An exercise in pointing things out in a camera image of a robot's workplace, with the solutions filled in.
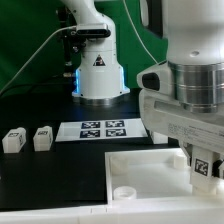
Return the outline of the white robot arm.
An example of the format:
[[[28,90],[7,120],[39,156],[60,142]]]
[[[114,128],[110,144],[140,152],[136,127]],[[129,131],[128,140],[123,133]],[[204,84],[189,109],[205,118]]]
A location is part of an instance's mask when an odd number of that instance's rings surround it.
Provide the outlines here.
[[[85,101],[108,103],[126,93],[113,21],[95,0],[61,0],[86,39],[76,71]],[[168,40],[166,60],[137,75],[145,127],[176,138],[192,172],[215,176],[224,162],[224,0],[140,0],[142,23]]]

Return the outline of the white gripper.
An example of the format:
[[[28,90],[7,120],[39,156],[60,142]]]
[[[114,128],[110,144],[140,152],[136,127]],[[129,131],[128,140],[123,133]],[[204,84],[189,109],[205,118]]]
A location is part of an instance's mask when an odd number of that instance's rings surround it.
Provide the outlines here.
[[[192,145],[224,155],[224,106],[217,113],[191,113],[176,102],[156,99],[141,90],[139,109],[148,130],[180,141],[188,166],[192,163]],[[213,174],[219,172],[222,163],[222,159],[213,163]]]

